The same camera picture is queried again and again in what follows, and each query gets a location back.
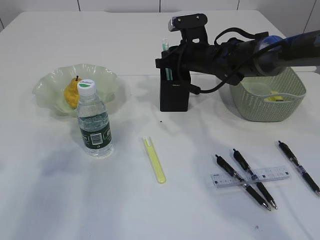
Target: glass bowl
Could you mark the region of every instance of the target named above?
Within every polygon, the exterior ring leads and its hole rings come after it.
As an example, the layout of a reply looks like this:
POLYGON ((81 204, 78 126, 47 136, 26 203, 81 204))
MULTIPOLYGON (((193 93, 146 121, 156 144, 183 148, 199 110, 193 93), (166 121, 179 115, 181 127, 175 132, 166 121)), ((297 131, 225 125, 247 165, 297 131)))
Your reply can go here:
POLYGON ((40 108, 48 108, 60 116, 77 116, 77 111, 68 105, 64 90, 72 78, 91 79, 96 83, 96 90, 101 100, 108 103, 115 99, 118 89, 117 75, 103 66, 78 64, 59 67, 50 72, 33 87, 32 93, 40 108))

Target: woven basket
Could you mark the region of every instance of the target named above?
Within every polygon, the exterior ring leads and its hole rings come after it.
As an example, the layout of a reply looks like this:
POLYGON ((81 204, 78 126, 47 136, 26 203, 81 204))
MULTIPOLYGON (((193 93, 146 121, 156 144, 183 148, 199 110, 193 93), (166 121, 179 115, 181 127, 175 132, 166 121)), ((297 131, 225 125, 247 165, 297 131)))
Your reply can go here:
POLYGON ((245 77, 237 86, 231 85, 230 91, 240 114, 255 122, 281 122, 287 119, 307 93, 291 67, 278 76, 245 77), (271 100, 275 97, 281 101, 271 100))

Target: plastic bottle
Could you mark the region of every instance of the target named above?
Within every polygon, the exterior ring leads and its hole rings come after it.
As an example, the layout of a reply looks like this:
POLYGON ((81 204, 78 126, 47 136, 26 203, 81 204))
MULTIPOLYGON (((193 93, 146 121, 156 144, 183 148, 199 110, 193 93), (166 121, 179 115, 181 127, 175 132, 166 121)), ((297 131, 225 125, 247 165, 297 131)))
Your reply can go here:
POLYGON ((112 136, 106 107, 97 94, 96 83, 84 79, 77 88, 80 98, 76 111, 86 151, 93 157, 106 157, 113 151, 112 136))

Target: retractable pen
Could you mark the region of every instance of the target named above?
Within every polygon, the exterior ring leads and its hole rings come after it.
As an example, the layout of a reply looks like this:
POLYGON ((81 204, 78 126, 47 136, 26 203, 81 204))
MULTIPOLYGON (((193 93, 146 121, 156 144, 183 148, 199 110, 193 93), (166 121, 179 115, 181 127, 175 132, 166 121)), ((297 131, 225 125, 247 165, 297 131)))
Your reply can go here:
POLYGON ((240 183, 244 182, 241 184, 241 186, 264 208, 268 209, 271 211, 270 207, 268 206, 267 202, 257 193, 252 186, 249 184, 245 183, 245 180, 237 173, 227 162, 224 160, 221 156, 215 155, 216 156, 216 163, 223 168, 231 177, 234 179, 237 179, 240 183))
POLYGON ((320 197, 320 188, 315 183, 315 181, 311 178, 309 173, 304 169, 302 165, 298 162, 298 159, 293 154, 293 152, 290 150, 287 144, 284 142, 279 141, 279 147, 284 152, 284 154, 287 156, 287 158, 290 160, 290 162, 293 163, 297 171, 301 174, 303 179, 306 181, 306 183, 310 186, 310 188, 320 197))
MULTIPOLYGON (((233 149, 233 157, 234 159, 240 164, 240 166, 243 168, 244 171, 250 174, 251 179, 253 181, 259 180, 258 176, 252 172, 251 167, 247 163, 247 161, 244 159, 244 157, 241 155, 241 153, 235 149, 233 149)), ((265 199, 271 204, 272 207, 275 209, 278 209, 275 200, 273 197, 270 195, 268 190, 265 188, 265 186, 262 184, 262 182, 256 182, 255 185, 257 188, 260 190, 262 195, 265 197, 265 199)))

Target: pear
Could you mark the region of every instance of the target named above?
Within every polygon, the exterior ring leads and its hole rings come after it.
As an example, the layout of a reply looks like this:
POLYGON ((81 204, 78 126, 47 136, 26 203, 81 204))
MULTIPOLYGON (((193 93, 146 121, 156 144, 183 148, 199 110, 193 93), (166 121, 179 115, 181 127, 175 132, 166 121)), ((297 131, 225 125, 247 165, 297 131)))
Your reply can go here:
POLYGON ((63 95, 70 107, 76 109, 79 101, 79 92, 77 88, 78 82, 82 79, 79 76, 72 78, 69 85, 64 89, 63 95))

